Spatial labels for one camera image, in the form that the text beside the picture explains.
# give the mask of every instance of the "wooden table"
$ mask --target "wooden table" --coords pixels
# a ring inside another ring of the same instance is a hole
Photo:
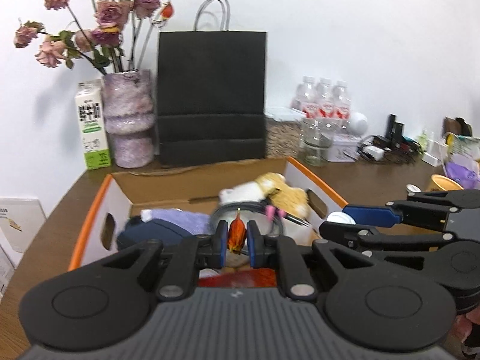
[[[156,168],[159,164],[153,163],[145,171]],[[310,169],[349,203],[366,205],[404,199],[407,184],[426,188],[430,175],[435,173],[433,167],[422,161],[412,166],[363,161],[329,163]],[[119,170],[113,167],[85,172],[40,229],[0,303],[0,360],[15,359],[28,347],[17,317],[20,299],[36,284],[67,270],[78,233],[100,183],[105,175]],[[408,226],[399,230],[403,234],[413,231]]]

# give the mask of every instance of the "small bottle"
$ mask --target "small bottle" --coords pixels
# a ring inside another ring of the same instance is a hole
[[[318,111],[314,83],[313,77],[303,76],[303,83],[297,86],[297,94],[292,101],[292,108],[305,112],[309,118],[315,118]]]
[[[316,86],[318,116],[332,118],[335,111],[335,102],[332,98],[332,81],[320,79]]]
[[[335,86],[335,93],[335,117],[341,120],[348,120],[350,118],[351,101],[347,94],[347,83],[338,81]]]

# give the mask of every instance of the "green leaf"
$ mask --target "green leaf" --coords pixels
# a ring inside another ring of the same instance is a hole
[[[74,58],[74,59],[81,59],[82,55],[80,54],[80,51],[78,51],[77,49],[68,48],[67,49],[67,57]]]
[[[68,69],[72,70],[75,66],[74,62],[71,59],[66,59],[65,60],[65,65],[68,67]]]
[[[102,53],[107,58],[110,58],[110,49],[107,46],[102,46]]]
[[[30,27],[30,28],[36,28],[37,32],[45,30],[45,26],[42,23],[39,23],[38,21],[27,21],[27,23],[25,23],[24,26]]]
[[[65,41],[65,44],[66,44],[66,41],[71,40],[71,37],[73,37],[73,35],[75,35],[75,32],[71,32],[67,30],[60,31],[60,33],[58,34],[60,39]]]
[[[110,59],[100,54],[97,49],[93,50],[93,54],[96,68],[106,68],[110,64]]]
[[[75,48],[75,43],[70,40],[70,39],[63,39],[64,44],[67,45],[67,47]]]

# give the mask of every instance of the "plush toy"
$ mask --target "plush toy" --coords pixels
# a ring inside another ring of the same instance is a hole
[[[308,197],[301,188],[292,188],[279,173],[266,173],[255,181],[220,191],[220,203],[260,202],[269,197],[272,204],[291,215],[306,219],[310,213]]]

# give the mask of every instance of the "purple glitter vase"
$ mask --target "purple glitter vase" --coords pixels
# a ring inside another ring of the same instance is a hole
[[[112,73],[103,77],[105,130],[112,137],[115,162],[138,168],[153,161],[148,133],[155,124],[149,70]]]

